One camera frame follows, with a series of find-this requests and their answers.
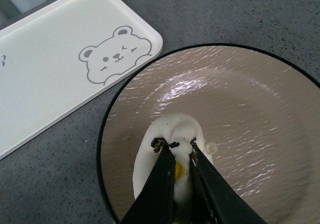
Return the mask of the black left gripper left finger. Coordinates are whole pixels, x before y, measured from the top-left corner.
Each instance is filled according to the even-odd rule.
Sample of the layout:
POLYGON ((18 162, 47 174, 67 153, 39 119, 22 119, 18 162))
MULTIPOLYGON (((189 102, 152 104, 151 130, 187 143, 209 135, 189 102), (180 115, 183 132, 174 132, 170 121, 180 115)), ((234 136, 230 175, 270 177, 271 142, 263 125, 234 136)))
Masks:
POLYGON ((173 223, 175 158, 164 138, 151 142, 159 156, 145 185, 120 223, 173 223))

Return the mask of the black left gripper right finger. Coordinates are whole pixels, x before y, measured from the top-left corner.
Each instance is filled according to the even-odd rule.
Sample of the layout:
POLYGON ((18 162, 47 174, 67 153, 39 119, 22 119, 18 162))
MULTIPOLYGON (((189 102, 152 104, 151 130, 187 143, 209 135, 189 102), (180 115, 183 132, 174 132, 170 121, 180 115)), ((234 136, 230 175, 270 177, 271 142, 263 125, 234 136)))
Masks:
POLYGON ((225 181, 198 148, 190 142, 190 171, 193 185, 193 223, 265 223, 225 181))

